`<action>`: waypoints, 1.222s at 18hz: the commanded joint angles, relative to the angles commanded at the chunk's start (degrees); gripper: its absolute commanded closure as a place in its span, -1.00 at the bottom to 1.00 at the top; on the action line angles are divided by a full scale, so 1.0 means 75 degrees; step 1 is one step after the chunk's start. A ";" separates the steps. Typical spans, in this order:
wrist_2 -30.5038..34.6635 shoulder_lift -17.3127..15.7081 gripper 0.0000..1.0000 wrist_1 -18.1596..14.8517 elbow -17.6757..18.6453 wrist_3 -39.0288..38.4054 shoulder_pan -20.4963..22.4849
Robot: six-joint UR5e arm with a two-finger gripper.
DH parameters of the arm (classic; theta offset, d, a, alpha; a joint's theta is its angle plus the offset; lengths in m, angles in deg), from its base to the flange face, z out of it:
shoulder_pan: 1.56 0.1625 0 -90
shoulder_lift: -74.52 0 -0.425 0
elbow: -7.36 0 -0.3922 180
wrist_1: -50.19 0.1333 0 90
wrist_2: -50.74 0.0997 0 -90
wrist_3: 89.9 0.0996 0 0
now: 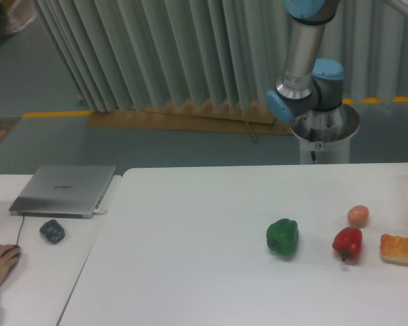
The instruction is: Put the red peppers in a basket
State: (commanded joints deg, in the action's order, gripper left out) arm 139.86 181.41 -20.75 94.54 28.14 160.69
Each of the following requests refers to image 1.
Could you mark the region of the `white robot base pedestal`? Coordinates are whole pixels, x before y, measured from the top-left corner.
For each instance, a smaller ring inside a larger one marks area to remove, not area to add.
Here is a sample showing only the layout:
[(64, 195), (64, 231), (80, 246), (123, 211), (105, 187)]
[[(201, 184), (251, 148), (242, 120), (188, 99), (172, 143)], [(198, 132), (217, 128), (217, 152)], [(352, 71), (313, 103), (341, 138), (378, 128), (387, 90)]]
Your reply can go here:
[(331, 111), (308, 111), (290, 126), (299, 141), (301, 164), (347, 164), (360, 117), (353, 107), (342, 104)]

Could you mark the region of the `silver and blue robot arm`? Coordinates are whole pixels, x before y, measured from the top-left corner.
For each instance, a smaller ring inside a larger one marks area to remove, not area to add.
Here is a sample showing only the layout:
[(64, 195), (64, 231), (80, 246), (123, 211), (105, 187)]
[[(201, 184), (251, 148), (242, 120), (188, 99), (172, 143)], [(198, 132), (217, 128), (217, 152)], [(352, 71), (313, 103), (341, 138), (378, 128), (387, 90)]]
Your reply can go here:
[(336, 15), (338, 1), (285, 1), (292, 19), (288, 51), (267, 104), (281, 122), (314, 111), (331, 111), (342, 105), (343, 67), (331, 59), (318, 59), (324, 29)]

